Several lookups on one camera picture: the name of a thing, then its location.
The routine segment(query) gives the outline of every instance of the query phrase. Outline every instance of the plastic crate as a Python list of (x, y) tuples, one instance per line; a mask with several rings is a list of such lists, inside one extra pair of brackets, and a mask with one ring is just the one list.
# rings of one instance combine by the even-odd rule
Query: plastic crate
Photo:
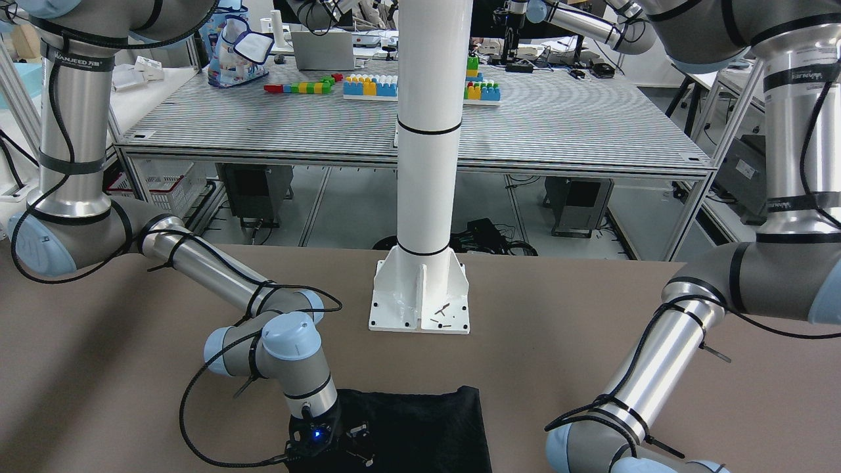
[[(187, 214), (207, 185), (207, 178), (199, 172), (199, 166), (192, 162), (146, 159), (137, 162), (137, 166), (140, 174), (145, 176), (152, 203), (178, 217)], [(135, 196), (125, 173), (120, 173), (106, 192), (125, 197)]]

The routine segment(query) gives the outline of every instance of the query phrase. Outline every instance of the gray floor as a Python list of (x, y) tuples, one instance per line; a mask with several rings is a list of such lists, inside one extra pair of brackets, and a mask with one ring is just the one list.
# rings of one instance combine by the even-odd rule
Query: gray floor
[[(665, 110), (675, 89), (645, 88), (643, 92)], [(710, 137), (702, 134), (699, 139), (699, 146), (708, 154), (715, 150), (712, 140), (720, 139), (723, 129), (727, 101), (722, 104), (707, 131)], [(682, 128), (685, 117), (686, 109), (677, 108), (672, 119)], [(522, 180), (528, 176), (514, 178)], [(279, 228), (264, 228), (256, 233), (241, 229), (229, 206), (223, 204), (204, 237), (214, 243), (371, 248), (397, 231), (394, 171), (296, 167), (292, 189), (294, 197), (283, 203)], [(659, 259), (680, 213), (681, 205), (671, 197), (670, 190), (671, 182), (667, 181), (616, 181), (609, 205), (611, 214), (641, 259)], [(459, 173), (452, 230), (464, 230), (468, 221), (487, 217), (504, 226), (500, 228), (510, 239), (528, 241), (541, 256), (627, 258), (612, 228), (596, 231), (589, 239), (552, 236), (552, 211), (541, 205), (544, 195), (543, 179), (509, 192), (502, 174)], [(695, 225), (678, 259), (685, 261), (712, 246)]]

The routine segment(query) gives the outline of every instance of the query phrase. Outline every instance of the laptop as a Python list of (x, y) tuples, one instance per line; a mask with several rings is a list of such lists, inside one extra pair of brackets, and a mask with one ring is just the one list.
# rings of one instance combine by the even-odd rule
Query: laptop
[(346, 31), (323, 36), (309, 31), (292, 32), (295, 64), (299, 71), (353, 71), (353, 38)]

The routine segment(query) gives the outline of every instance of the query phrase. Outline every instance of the brown table surface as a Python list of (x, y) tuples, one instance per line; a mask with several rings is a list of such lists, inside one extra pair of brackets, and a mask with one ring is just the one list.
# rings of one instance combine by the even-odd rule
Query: brown table surface
[[(601, 393), (659, 302), (672, 263), (463, 255), (468, 336), (370, 332), (379, 252), (225, 247), (290, 284), (346, 305), (320, 324), (336, 385), (361, 391), (480, 389), (495, 471), (549, 471), (542, 427)], [(0, 471), (219, 471), (193, 457), (178, 404), (216, 327), (240, 314), (191, 280), (132, 255), (75, 284), (30, 283), (0, 244)], [(775, 327), (829, 331), (794, 322)], [(841, 347), (761, 332), (729, 317), (708, 337), (653, 426), (689, 459), (734, 473), (841, 465)], [(188, 405), (196, 444), (220, 460), (282, 451), (277, 383), (208, 375)]]

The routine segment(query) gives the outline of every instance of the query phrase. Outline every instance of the teal box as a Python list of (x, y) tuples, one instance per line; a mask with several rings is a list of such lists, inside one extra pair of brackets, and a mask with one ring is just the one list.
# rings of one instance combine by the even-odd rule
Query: teal box
[[(44, 80), (41, 65), (16, 62), (14, 68), (17, 69), (20, 78), (24, 81), (24, 87), (26, 87), (26, 93), (29, 94), (29, 97), (35, 98), (41, 95)], [(0, 93), (0, 109), (8, 109), (8, 104), (2, 93)]]

